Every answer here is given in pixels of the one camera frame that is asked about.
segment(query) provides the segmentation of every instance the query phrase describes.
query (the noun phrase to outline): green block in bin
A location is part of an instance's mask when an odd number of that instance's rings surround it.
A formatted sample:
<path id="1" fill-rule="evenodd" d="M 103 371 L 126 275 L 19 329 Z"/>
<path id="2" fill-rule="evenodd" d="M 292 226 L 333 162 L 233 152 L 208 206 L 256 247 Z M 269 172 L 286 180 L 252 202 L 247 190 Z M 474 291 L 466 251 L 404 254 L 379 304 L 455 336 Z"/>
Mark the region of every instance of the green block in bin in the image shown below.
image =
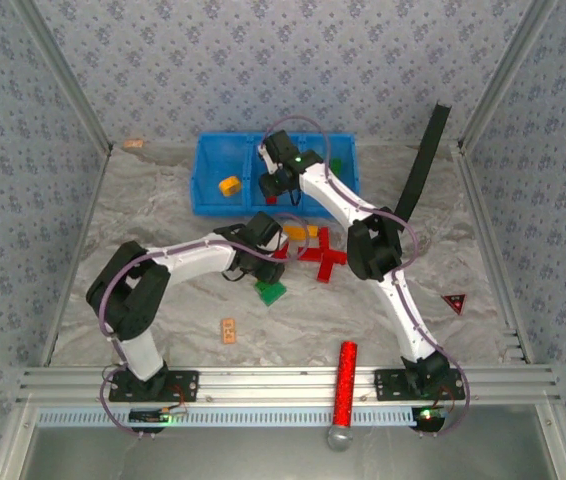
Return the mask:
<path id="1" fill-rule="evenodd" d="M 334 172 L 337 177 L 341 174 L 341 168 L 343 167 L 343 162 L 340 158 L 333 158 L 330 160 L 330 170 Z"/>
<path id="2" fill-rule="evenodd" d="M 287 292 L 287 288 L 285 288 L 285 285 L 281 282 L 276 282 L 273 285 L 269 285 L 265 282 L 256 282 L 254 289 L 258 292 L 263 303 L 268 307 Z"/>

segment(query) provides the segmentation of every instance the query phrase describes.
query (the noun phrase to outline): red warning triangle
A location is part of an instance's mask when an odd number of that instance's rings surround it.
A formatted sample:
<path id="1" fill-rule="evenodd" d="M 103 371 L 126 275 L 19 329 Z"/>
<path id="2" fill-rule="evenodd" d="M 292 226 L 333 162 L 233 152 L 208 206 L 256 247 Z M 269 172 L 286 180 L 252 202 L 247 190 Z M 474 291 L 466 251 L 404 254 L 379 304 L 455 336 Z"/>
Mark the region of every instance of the red warning triangle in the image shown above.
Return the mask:
<path id="1" fill-rule="evenodd" d="M 463 313 L 463 307 L 465 307 L 465 297 L 464 293 L 460 295 L 441 295 L 441 298 L 445 300 L 452 310 L 456 312 L 457 315 L 461 315 Z"/>

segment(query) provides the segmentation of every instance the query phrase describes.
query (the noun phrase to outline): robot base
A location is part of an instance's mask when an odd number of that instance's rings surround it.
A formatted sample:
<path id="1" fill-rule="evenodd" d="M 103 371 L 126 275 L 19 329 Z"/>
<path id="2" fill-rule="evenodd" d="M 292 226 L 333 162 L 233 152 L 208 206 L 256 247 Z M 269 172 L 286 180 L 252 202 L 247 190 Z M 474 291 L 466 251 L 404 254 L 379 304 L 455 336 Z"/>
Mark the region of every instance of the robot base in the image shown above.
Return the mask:
<path id="1" fill-rule="evenodd" d="M 199 389 L 199 372 L 196 370 L 168 370 L 142 382 L 129 370 L 119 372 L 112 379 L 110 402 L 195 402 Z"/>
<path id="2" fill-rule="evenodd" d="M 374 371 L 376 399 L 379 402 L 425 400 L 465 400 L 463 380 L 457 369 L 450 369 L 445 378 L 436 382 L 432 391 L 415 391 L 408 382 L 408 371 L 404 368 L 381 369 Z"/>

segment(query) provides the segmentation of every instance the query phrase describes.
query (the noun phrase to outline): yellow block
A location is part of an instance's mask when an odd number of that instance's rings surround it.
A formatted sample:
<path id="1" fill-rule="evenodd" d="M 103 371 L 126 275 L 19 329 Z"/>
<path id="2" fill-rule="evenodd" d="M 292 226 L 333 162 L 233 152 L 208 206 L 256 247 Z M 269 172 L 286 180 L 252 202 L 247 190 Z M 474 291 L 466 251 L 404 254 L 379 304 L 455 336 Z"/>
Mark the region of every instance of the yellow block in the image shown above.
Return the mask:
<path id="1" fill-rule="evenodd" d="M 316 225 L 308 225 L 307 230 L 310 234 L 310 238 L 316 238 L 319 234 L 319 227 L 317 227 Z M 303 240 L 305 240 L 305 229 L 303 227 L 285 225 L 283 227 L 283 231 L 290 240 L 296 242 L 302 242 Z"/>
<path id="2" fill-rule="evenodd" d="M 234 176 L 227 177 L 219 183 L 219 190 L 221 190 L 221 193 L 226 197 L 235 195 L 241 191 L 241 181 Z"/>
<path id="3" fill-rule="evenodd" d="M 233 318 L 224 318 L 221 320 L 221 334 L 223 335 L 223 343 L 236 343 L 236 322 Z"/>

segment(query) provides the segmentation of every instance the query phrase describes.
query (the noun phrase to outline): orange block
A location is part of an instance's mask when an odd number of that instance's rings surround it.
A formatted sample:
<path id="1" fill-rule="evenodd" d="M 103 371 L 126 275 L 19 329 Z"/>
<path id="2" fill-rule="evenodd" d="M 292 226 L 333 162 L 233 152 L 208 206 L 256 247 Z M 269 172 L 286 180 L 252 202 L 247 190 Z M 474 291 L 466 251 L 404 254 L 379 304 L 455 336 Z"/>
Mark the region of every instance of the orange block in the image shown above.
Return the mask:
<path id="1" fill-rule="evenodd" d="M 224 318 L 221 320 L 221 334 L 223 343 L 236 343 L 236 322 L 233 318 Z"/>
<path id="2" fill-rule="evenodd" d="M 140 138 L 129 139 L 123 142 L 123 148 L 141 148 L 143 147 L 143 140 Z"/>

